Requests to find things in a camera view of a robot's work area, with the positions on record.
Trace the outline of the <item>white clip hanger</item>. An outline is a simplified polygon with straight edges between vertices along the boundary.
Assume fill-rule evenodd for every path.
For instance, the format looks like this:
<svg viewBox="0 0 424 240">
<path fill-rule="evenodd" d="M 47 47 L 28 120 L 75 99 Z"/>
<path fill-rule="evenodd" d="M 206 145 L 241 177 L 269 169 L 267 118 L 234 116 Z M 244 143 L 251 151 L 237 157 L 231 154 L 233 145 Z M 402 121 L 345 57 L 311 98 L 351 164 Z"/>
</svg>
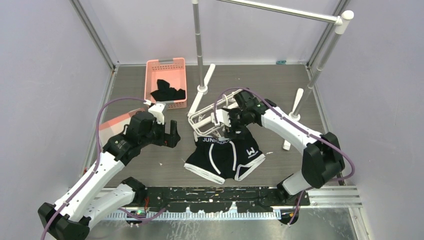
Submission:
<svg viewBox="0 0 424 240">
<path fill-rule="evenodd" d="M 223 94 L 219 100 L 216 101 L 216 107 L 219 108 L 237 108 L 238 104 L 234 96 L 239 93 L 241 89 L 237 89 L 231 93 Z M 197 137 L 214 137 L 223 138 L 224 124 L 215 123 L 214 103 L 198 109 L 204 93 L 197 92 L 194 101 L 187 113 L 188 123 L 193 129 L 194 138 Z"/>
</svg>

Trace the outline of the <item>black boxer briefs white trim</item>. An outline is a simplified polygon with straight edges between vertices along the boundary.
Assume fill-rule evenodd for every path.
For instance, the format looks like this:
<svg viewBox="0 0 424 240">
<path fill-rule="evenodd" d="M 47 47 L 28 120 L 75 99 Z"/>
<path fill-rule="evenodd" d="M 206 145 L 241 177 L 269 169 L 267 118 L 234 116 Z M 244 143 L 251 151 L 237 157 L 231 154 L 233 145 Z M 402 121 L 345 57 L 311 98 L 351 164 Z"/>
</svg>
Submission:
<svg viewBox="0 0 424 240">
<path fill-rule="evenodd" d="M 250 131 L 243 139 L 199 136 L 195 146 L 183 167 L 219 185 L 226 179 L 242 181 L 266 159 Z"/>
</svg>

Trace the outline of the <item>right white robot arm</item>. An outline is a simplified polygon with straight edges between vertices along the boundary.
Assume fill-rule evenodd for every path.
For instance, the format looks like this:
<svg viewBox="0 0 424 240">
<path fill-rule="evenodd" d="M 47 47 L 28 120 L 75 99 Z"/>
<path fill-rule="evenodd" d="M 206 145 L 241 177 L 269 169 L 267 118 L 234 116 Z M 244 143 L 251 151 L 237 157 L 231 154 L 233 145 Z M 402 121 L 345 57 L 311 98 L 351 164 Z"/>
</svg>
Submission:
<svg viewBox="0 0 424 240">
<path fill-rule="evenodd" d="M 277 184 L 277 198 L 291 205 L 297 194 L 309 188 L 321 188 L 345 169 L 345 160 L 335 134 L 322 134 L 291 120 L 274 102 L 262 98 L 250 89 L 236 93 L 237 107 L 215 108 L 215 120 L 225 126 L 231 139 L 247 135 L 247 125 L 257 124 L 271 130 L 295 147 L 302 156 L 301 169 Z"/>
</svg>

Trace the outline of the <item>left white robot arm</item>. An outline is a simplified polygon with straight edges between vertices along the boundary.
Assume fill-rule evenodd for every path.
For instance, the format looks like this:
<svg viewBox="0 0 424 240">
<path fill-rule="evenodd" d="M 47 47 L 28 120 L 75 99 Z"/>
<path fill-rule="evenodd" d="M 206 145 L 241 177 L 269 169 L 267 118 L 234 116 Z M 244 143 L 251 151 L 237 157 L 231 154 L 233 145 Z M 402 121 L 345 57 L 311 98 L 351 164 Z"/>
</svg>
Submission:
<svg viewBox="0 0 424 240">
<path fill-rule="evenodd" d="M 44 227 L 42 236 L 56 240 L 84 240 L 90 230 L 105 216 L 132 204 L 141 206 L 147 199 L 144 184 L 133 177 L 124 179 L 117 188 L 99 199 L 95 197 L 109 180 L 137 157 L 142 148 L 153 144 L 174 148 L 180 141 L 178 123 L 170 121 L 166 133 L 164 117 L 158 113 L 139 111 L 110 137 L 96 162 L 78 182 L 55 203 L 43 203 L 37 213 Z"/>
</svg>

